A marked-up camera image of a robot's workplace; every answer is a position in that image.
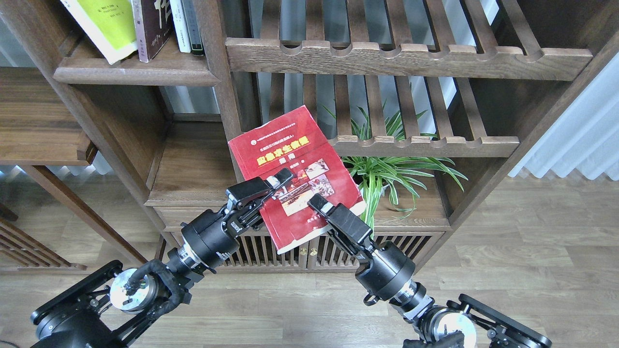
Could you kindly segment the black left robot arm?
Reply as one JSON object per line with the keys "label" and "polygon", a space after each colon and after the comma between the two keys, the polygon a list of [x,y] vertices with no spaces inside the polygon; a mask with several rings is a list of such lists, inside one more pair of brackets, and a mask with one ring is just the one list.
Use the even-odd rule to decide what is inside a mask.
{"label": "black left robot arm", "polygon": [[263,224],[259,211],[294,174],[281,169],[226,190],[227,203],[183,226],[184,245],[141,267],[114,260],[33,311],[36,348],[127,348],[161,316],[192,299],[190,289],[239,249],[238,237]]}

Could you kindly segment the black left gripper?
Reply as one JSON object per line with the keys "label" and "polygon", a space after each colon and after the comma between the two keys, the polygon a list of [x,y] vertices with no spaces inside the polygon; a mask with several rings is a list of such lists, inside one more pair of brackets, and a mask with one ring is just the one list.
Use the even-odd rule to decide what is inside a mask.
{"label": "black left gripper", "polygon": [[283,168],[266,180],[255,177],[237,183],[226,190],[228,202],[218,212],[204,211],[190,223],[183,225],[184,245],[180,249],[180,263],[188,269],[204,266],[214,270],[239,249],[237,238],[252,228],[258,230],[264,223],[259,214],[267,197],[284,187],[294,174]]}

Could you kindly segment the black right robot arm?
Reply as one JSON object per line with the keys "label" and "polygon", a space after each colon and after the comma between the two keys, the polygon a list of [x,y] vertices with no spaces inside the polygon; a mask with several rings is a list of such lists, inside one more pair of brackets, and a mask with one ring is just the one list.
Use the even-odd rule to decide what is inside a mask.
{"label": "black right robot arm", "polygon": [[308,205],[325,218],[336,245],[358,260],[355,278],[368,292],[364,304],[389,302],[413,326],[419,339],[405,341],[405,348],[473,348],[477,327],[486,330],[491,348],[551,346],[548,337],[468,295],[445,306],[435,304],[413,279],[415,263],[393,242],[375,243],[372,229],[342,203],[333,205],[316,194]]}

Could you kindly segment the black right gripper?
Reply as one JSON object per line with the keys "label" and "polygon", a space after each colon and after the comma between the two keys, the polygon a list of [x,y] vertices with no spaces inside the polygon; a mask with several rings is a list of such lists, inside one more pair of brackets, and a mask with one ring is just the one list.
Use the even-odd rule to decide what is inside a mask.
{"label": "black right gripper", "polygon": [[393,242],[376,244],[372,229],[342,203],[333,205],[315,194],[308,205],[325,218],[331,227],[327,235],[336,245],[358,260],[354,276],[368,291],[365,303],[416,302],[415,264]]}

